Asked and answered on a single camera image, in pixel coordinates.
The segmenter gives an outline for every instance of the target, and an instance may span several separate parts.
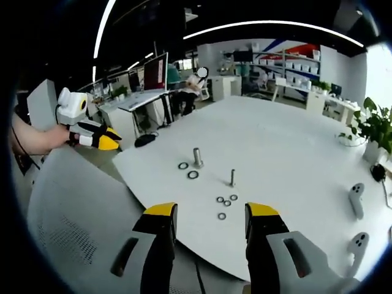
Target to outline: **led strip light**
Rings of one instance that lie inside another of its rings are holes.
[[[214,28],[210,28],[210,29],[204,29],[200,32],[195,32],[193,34],[190,34],[188,36],[184,37],[184,40],[187,40],[189,38],[195,37],[195,36],[199,36],[201,34],[205,34],[206,32],[212,32],[212,31],[216,31],[217,29],[225,29],[225,28],[232,28],[234,26],[244,26],[244,25],[264,25],[264,24],[276,24],[276,25],[294,25],[294,26],[304,26],[306,28],[311,28],[311,29],[318,29],[319,31],[324,31],[324,32],[328,32],[330,34],[333,34],[335,36],[338,36],[340,38],[346,39],[352,43],[354,43],[355,45],[358,45],[359,47],[363,47],[362,43],[359,43],[358,41],[351,39],[350,37],[347,37],[343,34],[340,34],[338,32],[332,31],[330,29],[326,29],[326,28],[322,28],[321,26],[314,26],[312,24],[307,24],[307,23],[297,23],[295,21],[285,21],[285,20],[253,20],[253,21],[243,21],[240,23],[229,23],[229,24],[225,24],[223,26],[216,26]]]

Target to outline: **ceiling light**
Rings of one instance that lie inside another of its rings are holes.
[[[130,67],[128,67],[128,70],[134,68],[135,66],[137,66],[140,62],[135,62],[134,64],[132,64]]]
[[[97,40],[96,40],[96,47],[94,49],[94,58],[98,57],[100,40],[102,39],[102,34],[104,33],[106,22],[108,21],[109,14],[110,14],[111,9],[113,8],[115,2],[116,2],[116,0],[109,0],[108,1],[108,5],[106,5],[104,15],[102,16],[102,19],[100,20],[98,35],[97,35]]]
[[[96,70],[97,70],[97,67],[96,67],[96,66],[93,66],[93,67],[92,67],[92,82],[93,82],[93,83],[96,82]]]
[[[294,26],[305,26],[307,28],[311,29],[318,29],[320,31],[328,32],[330,34],[333,34],[335,36],[338,36],[340,38],[346,39],[355,45],[358,45],[359,47],[363,47],[362,43],[359,43],[358,41],[351,39],[350,37],[347,37],[343,34],[340,34],[338,32],[332,31],[330,29],[322,28],[321,26],[314,26],[312,24],[306,24],[306,23],[297,23],[295,21],[285,21],[285,20],[253,20],[253,21],[243,21],[241,23],[230,23],[230,24],[225,24],[223,26],[216,26],[215,28],[210,28],[210,29],[204,29],[200,32],[195,32],[193,34],[190,34],[188,36],[185,36],[183,39],[189,39],[201,34],[204,34],[206,32],[212,32],[216,31],[217,29],[225,29],[225,28],[231,28],[233,26],[244,26],[244,25],[263,25],[263,24],[277,24],[277,25],[294,25]]]

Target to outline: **metal bolt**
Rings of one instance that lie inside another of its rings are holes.
[[[198,148],[194,148],[194,157],[195,157],[195,167],[196,168],[202,168],[203,167],[203,161],[202,157],[200,156],[200,150]]]
[[[234,172],[235,170],[232,170],[232,180],[230,181],[230,187],[234,187],[235,183],[234,183]]]

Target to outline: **human hand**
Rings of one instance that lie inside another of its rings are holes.
[[[69,140],[69,130],[62,124],[57,124],[45,132],[49,151],[61,147]]]

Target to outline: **white flower pot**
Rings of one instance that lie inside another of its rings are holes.
[[[368,142],[365,153],[363,154],[363,159],[371,165],[375,165],[384,155],[384,152],[385,150],[383,148],[379,148],[379,144],[376,141]]]

